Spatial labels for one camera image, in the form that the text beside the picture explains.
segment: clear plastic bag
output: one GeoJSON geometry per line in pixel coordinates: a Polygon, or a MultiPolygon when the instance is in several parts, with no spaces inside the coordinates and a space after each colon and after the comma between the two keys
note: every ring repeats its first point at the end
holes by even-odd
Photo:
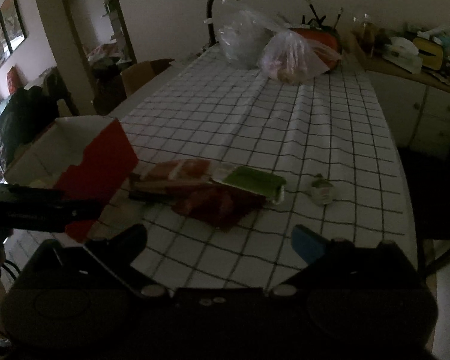
{"type": "Polygon", "coordinates": [[[229,23],[218,31],[220,46],[232,66],[256,68],[264,47],[274,33],[257,24],[249,10],[240,10],[229,16],[229,23]]]}
{"type": "Polygon", "coordinates": [[[222,4],[238,10],[231,23],[219,30],[221,47],[235,66],[252,68],[258,60],[273,80],[300,84],[328,71],[323,61],[341,59],[334,49],[289,30],[283,21],[234,0],[222,4]]]}
{"type": "Polygon", "coordinates": [[[270,40],[259,66],[273,80],[300,84],[329,70],[322,59],[336,61],[340,58],[338,52],[325,44],[286,30],[270,40]]]}

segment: white tablecloth with black grid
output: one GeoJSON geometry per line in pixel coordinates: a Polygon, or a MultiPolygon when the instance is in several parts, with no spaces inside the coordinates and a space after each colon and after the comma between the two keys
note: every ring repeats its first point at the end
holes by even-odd
{"type": "Polygon", "coordinates": [[[296,224],[360,247],[391,239],[410,257],[413,227],[396,149],[373,87],[350,58],[292,86],[258,69],[234,69],[214,47],[121,123],[139,158],[136,172],[202,157],[287,180],[283,203],[251,213],[228,232],[165,203],[146,206],[148,244],[132,266],[171,290],[269,288],[289,278],[306,266],[291,246],[296,224]],[[318,173],[336,189],[326,207],[307,195],[318,173]]]}

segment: paintbrush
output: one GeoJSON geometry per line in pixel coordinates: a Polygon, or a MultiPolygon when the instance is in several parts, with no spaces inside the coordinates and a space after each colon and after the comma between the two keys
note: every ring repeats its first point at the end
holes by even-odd
{"type": "Polygon", "coordinates": [[[322,25],[322,23],[320,22],[320,19],[317,15],[317,12],[315,11],[315,8],[313,7],[313,4],[310,0],[305,0],[308,4],[308,6],[310,7],[310,9],[312,10],[313,14],[315,15],[315,19],[317,19],[317,23],[319,24],[319,26],[322,25]]]}
{"type": "Polygon", "coordinates": [[[334,24],[334,30],[337,27],[338,21],[340,20],[340,16],[342,15],[342,13],[344,12],[343,8],[340,8],[340,10],[338,11],[338,16],[337,16],[337,20],[335,20],[335,24],[334,24]]]}

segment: open box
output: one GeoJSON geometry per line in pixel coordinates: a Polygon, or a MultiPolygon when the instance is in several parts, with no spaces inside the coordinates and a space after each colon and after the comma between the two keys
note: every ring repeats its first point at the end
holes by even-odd
{"type": "MultiPolygon", "coordinates": [[[[65,199],[95,199],[104,207],[137,166],[120,123],[102,116],[58,118],[5,172],[9,184],[36,180],[65,192],[65,199]]],[[[83,242],[95,221],[71,223],[66,233],[83,242]]]]}

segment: white cabinet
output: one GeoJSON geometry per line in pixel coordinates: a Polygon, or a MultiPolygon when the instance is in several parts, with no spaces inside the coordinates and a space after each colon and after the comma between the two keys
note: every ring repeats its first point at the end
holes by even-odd
{"type": "Polygon", "coordinates": [[[450,93],[429,88],[410,148],[445,159],[450,150],[450,93]]]}
{"type": "Polygon", "coordinates": [[[419,120],[426,85],[367,71],[397,147],[407,147],[419,120]]]}

